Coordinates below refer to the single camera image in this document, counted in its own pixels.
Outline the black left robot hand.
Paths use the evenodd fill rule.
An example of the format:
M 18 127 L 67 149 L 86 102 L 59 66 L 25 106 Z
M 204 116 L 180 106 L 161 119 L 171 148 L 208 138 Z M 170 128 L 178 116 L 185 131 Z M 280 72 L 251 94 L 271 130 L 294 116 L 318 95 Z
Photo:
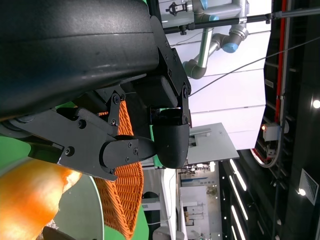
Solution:
M 115 181 L 187 159 L 191 85 L 141 0 L 3 0 L 0 133 L 29 156 Z

